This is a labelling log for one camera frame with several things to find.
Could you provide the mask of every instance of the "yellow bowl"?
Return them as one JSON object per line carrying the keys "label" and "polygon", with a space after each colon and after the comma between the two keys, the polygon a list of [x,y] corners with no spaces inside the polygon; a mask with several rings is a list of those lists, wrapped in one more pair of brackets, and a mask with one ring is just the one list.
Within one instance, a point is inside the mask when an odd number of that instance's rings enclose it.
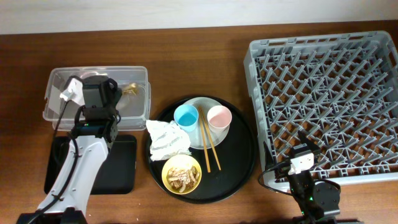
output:
{"label": "yellow bowl", "polygon": [[[200,173],[199,179],[197,180],[197,183],[195,184],[195,186],[193,186],[189,190],[184,190],[182,193],[179,192],[179,189],[173,189],[172,186],[167,181],[167,173],[168,173],[168,171],[172,167],[189,169],[192,166],[194,166],[197,169],[197,171]],[[188,155],[176,155],[176,156],[171,157],[164,164],[163,169],[162,169],[162,181],[163,181],[163,184],[166,186],[167,190],[169,190],[169,191],[171,191],[171,192],[173,192],[175,194],[179,194],[179,195],[188,194],[188,193],[192,192],[193,190],[195,190],[196,187],[198,187],[198,185],[200,183],[201,175],[202,175],[201,168],[200,168],[200,165],[199,165],[198,161],[196,159],[194,159],[192,156],[188,156]]]}

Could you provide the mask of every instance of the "brown wooden tabletop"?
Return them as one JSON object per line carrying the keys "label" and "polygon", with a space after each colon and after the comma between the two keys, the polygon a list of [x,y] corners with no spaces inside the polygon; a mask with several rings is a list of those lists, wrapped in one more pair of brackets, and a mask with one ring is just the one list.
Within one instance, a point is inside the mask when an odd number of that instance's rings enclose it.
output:
{"label": "brown wooden tabletop", "polygon": [[[256,130],[243,67],[250,41],[370,30],[386,30],[398,44],[398,21],[0,36],[0,222],[15,223],[45,197],[53,129],[42,112],[53,68],[142,65],[152,87],[151,118],[184,96],[205,94],[235,105]],[[134,190],[91,196],[89,223],[274,223],[300,215],[292,197],[257,183],[258,158],[249,182],[224,201],[191,205],[170,197],[145,163],[148,133],[128,134],[138,140]],[[398,182],[343,186],[340,209],[340,219],[396,223]]]}

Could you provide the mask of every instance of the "wooden chopstick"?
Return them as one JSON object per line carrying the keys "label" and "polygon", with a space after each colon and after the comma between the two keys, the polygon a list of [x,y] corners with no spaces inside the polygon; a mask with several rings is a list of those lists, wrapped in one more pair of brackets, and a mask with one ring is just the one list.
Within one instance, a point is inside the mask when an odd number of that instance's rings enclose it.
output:
{"label": "wooden chopstick", "polygon": [[207,154],[207,146],[206,146],[206,136],[205,132],[203,130],[204,126],[204,120],[201,116],[199,116],[199,121],[200,121],[200,131],[201,131],[201,138],[203,140],[203,150],[205,151],[205,158],[206,158],[206,166],[207,166],[207,172],[210,172],[210,163],[209,163],[209,156]]}
{"label": "wooden chopstick", "polygon": [[204,114],[204,112],[203,112],[201,106],[199,106],[199,114],[200,114],[201,120],[203,120],[203,122],[204,122],[204,124],[205,124],[206,132],[207,132],[207,135],[209,136],[211,148],[213,149],[214,157],[216,157],[216,162],[217,162],[217,165],[218,165],[218,169],[221,170],[220,162],[218,162],[218,157],[217,157],[216,148],[214,147],[213,140],[211,139],[211,133],[210,133],[209,125],[207,124],[207,121],[206,121],[206,119],[205,119],[205,114]]}

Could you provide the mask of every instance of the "black round tray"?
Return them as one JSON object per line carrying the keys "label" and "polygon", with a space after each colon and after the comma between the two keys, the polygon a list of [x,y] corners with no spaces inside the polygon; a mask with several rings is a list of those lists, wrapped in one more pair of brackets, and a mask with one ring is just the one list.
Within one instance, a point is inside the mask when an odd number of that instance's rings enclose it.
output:
{"label": "black round tray", "polygon": [[[161,112],[157,117],[157,120],[170,122],[173,120],[174,110],[192,98],[193,97],[178,101],[172,106],[169,106]],[[192,157],[199,162],[202,169],[200,184],[193,192],[186,195],[177,195],[166,189],[162,182],[162,168],[166,161],[152,162],[149,153],[149,147],[152,144],[150,138],[148,138],[146,144],[145,155],[149,165],[149,170],[157,184],[169,195],[185,202],[217,202],[226,199],[237,192],[250,178],[258,150],[256,138],[241,112],[232,104],[224,100],[214,97],[210,98],[220,102],[231,110],[232,122],[227,137],[223,142],[215,147],[221,171],[218,170],[216,159],[211,149],[208,149],[211,168],[210,173],[207,173],[205,153],[203,150],[193,148],[189,149],[192,152]]]}

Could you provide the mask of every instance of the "gray dish rack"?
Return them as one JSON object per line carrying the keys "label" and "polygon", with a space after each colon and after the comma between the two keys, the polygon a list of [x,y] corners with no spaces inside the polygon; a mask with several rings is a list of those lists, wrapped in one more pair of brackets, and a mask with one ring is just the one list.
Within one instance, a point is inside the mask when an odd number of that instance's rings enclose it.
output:
{"label": "gray dish rack", "polygon": [[[384,31],[251,42],[244,67],[262,169],[287,158],[301,130],[322,149],[315,179],[397,180],[397,61]],[[289,189],[273,172],[264,182]]]}

